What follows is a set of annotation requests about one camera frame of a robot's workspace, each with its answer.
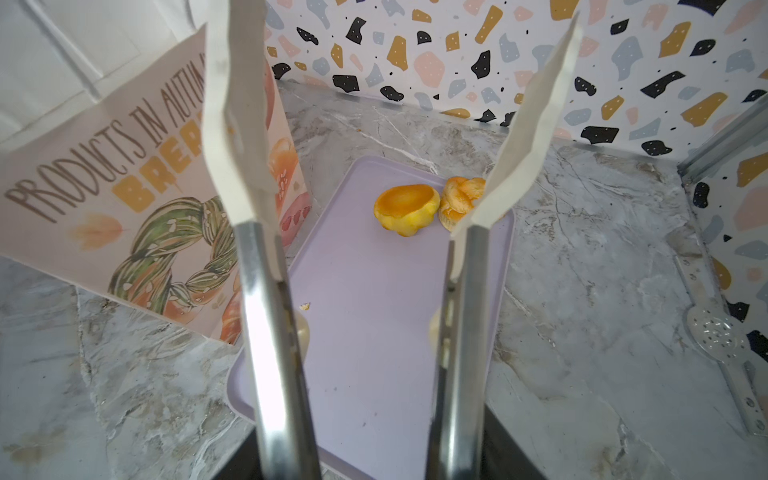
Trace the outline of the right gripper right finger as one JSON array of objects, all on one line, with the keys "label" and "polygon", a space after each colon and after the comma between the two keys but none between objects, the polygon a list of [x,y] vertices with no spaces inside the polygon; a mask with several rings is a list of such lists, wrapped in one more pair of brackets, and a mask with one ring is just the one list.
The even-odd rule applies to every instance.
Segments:
[{"label": "right gripper right finger", "polygon": [[545,480],[488,405],[484,408],[482,478]]}]

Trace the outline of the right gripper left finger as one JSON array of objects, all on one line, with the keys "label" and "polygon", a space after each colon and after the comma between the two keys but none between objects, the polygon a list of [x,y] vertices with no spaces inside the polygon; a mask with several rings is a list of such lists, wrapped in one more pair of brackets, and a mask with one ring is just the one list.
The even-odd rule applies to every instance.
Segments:
[{"label": "right gripper left finger", "polygon": [[252,429],[240,446],[214,475],[214,480],[263,480],[256,431]]}]

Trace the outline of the knotted brown bun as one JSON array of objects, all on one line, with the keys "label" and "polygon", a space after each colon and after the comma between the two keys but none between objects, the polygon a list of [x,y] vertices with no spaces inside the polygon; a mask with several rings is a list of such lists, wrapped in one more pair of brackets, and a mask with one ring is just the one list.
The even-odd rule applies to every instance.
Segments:
[{"label": "knotted brown bun", "polygon": [[442,226],[452,231],[459,221],[478,203],[485,191],[486,180],[480,177],[452,177],[443,187],[438,208]]}]

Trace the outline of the round yellow tart bread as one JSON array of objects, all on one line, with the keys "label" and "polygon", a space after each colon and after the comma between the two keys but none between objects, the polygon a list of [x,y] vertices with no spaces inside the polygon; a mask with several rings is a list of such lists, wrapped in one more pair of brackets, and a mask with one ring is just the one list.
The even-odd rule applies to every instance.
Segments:
[{"label": "round yellow tart bread", "polygon": [[429,226],[440,204],[440,195],[427,184],[393,187],[375,201],[374,216],[381,226],[403,237],[411,237]]}]

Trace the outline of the steel tongs white tips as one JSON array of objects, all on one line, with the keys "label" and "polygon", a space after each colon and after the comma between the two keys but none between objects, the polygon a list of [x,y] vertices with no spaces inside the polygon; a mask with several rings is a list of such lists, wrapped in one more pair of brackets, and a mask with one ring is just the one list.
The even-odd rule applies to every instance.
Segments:
[{"label": "steel tongs white tips", "polygon": [[[319,453],[276,217],[278,187],[268,168],[265,19],[261,1],[224,1],[209,9],[202,147],[236,240],[261,474],[317,479]],[[572,21],[529,83],[483,197],[451,234],[443,300],[434,317],[429,479],[482,475],[492,337],[485,303],[490,231],[543,168],[582,37],[580,23]]]}]

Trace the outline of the printed paper bread bag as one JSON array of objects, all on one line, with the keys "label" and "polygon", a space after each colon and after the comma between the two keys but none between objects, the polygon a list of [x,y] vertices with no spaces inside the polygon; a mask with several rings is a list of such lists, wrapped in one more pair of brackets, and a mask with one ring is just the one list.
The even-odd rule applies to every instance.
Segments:
[{"label": "printed paper bread bag", "polygon": [[202,145],[199,31],[1,162],[1,253],[233,344],[235,235]]}]

